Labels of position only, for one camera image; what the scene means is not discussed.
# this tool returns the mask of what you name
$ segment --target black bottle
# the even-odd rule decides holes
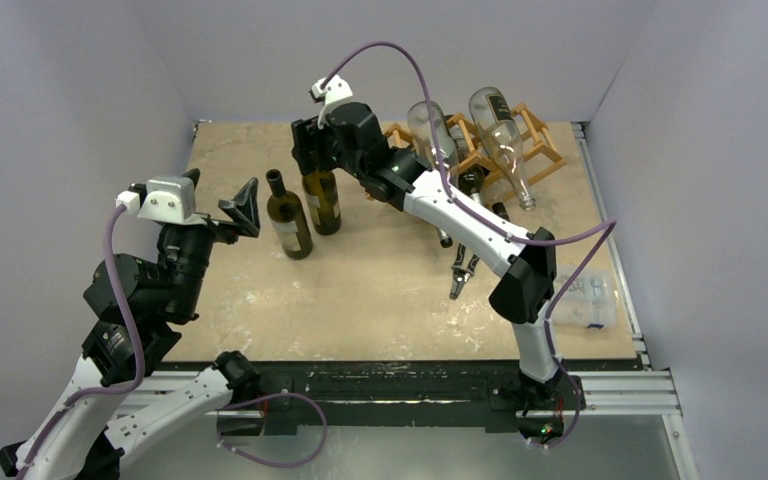
[[[266,172],[266,182],[272,190],[272,196],[266,202],[266,213],[284,253],[296,260],[307,257],[313,250],[313,239],[307,227],[302,201],[298,195],[284,188],[284,180],[278,170]]]

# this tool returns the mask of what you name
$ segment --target bottle neck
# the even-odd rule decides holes
[[[284,179],[278,170],[272,169],[266,172],[266,183],[269,184],[273,197],[281,198],[287,194],[287,189],[284,187]]]

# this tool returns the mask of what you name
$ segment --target clear plastic bag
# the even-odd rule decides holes
[[[557,292],[575,271],[575,267],[558,265],[555,278]],[[560,325],[588,328],[610,327],[617,323],[614,277],[611,272],[585,268],[552,312],[552,321]]]

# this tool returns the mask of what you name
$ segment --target floor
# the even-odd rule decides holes
[[[596,225],[599,214],[571,126],[553,123],[550,132],[567,164],[534,186],[535,210],[521,211],[512,202],[508,210],[514,222],[530,230],[546,227],[560,238]],[[201,124],[189,162],[202,172],[199,211],[221,216],[217,201],[256,176],[264,224],[258,239],[214,248],[198,306],[201,318],[179,328],[184,339],[167,361],[210,360],[231,349],[256,360],[517,357],[510,324],[487,303],[497,282],[487,267],[480,265],[461,297],[449,300],[454,249],[440,248],[427,223],[366,200],[357,181],[343,172],[337,172],[341,230],[329,237],[314,233],[313,253],[304,260],[284,256],[266,216],[263,177],[278,168],[287,188],[301,193],[291,148],[287,124]],[[526,167],[536,172],[548,162],[535,158]],[[559,267],[577,265],[592,244],[559,247]],[[613,278],[611,262],[603,247],[593,272]],[[557,325],[565,357],[634,357],[616,278],[613,285],[614,325]],[[559,315],[556,323],[563,321]]]

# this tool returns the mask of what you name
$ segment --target green glass bottle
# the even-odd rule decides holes
[[[307,257],[313,250],[313,239],[307,227],[302,201],[298,195],[284,187],[284,179],[278,170],[266,172],[266,182],[272,190],[266,202],[266,213],[272,221],[281,248],[290,258],[300,260]]]
[[[302,188],[307,198],[307,210],[313,228],[320,235],[336,233],[342,225],[340,201],[337,198],[337,179],[334,172],[313,171],[302,177]]]

